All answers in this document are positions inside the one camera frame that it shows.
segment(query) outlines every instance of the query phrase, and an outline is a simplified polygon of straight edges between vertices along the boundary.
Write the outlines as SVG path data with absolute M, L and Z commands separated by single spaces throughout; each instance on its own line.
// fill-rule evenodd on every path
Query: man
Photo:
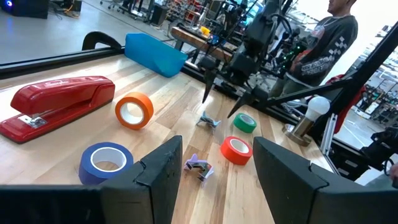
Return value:
M 398 179 L 398 164 L 394 164 L 390 169 L 390 178 L 391 180 Z
M 269 92 L 277 97 L 318 86 L 347 51 L 358 34 L 358 23 L 350 14 L 356 0 L 329 0 L 328 12 L 307 37 L 309 45 L 299 55 L 284 79 L 278 79 Z
M 129 9 L 129 3 L 130 3 L 130 1 L 123 1 L 122 7 Z

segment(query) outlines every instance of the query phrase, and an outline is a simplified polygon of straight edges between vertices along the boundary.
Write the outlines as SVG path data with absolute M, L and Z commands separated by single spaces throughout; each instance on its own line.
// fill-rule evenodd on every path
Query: swingline logo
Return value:
M 46 82 L 44 83 L 45 86 L 55 86 L 55 85 L 62 85 L 62 84 L 67 84 L 69 83 L 68 81 L 63 81 L 63 80 L 55 80 L 51 82 Z

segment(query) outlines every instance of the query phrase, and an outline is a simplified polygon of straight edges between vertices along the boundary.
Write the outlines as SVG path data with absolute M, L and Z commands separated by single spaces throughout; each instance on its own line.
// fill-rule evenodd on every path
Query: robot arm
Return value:
M 256 73 L 260 67 L 261 62 L 265 58 L 269 45 L 272 43 L 275 30 L 278 25 L 278 20 L 282 16 L 279 14 L 281 8 L 281 0 L 268 0 L 264 6 L 262 12 L 258 13 L 253 19 L 252 23 L 245 30 L 243 43 L 238 47 L 237 51 L 233 54 L 229 65 L 224 71 L 218 71 L 217 63 L 215 59 L 209 55 L 204 57 L 200 62 L 200 67 L 206 70 L 205 72 L 205 95 L 203 102 L 206 100 L 217 75 L 221 76 L 222 79 L 246 89 L 246 95 L 252 95 L 252 89 L 244 84 L 249 79 L 252 73 Z M 267 93 L 257 88 L 255 91 L 256 95 L 267 96 Z M 249 100 L 250 96 L 242 97 L 238 100 L 236 106 L 229 114 L 234 113 L 240 106 Z

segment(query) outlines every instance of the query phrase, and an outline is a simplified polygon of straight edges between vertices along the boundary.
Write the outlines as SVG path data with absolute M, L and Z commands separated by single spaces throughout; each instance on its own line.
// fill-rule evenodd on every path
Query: purple plastic clip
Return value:
M 193 168 L 198 168 L 200 176 L 199 180 L 205 181 L 209 176 L 214 173 L 214 168 L 206 160 L 198 160 L 196 154 L 192 155 L 192 158 L 187 160 L 184 165 L 184 169 L 192 170 Z

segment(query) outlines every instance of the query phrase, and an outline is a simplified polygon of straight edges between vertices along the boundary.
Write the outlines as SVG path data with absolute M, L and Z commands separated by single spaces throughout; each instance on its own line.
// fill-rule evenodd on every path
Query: green tape roll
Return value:
M 257 127 L 256 121 L 249 115 L 239 113 L 234 119 L 234 125 L 244 133 L 252 133 Z

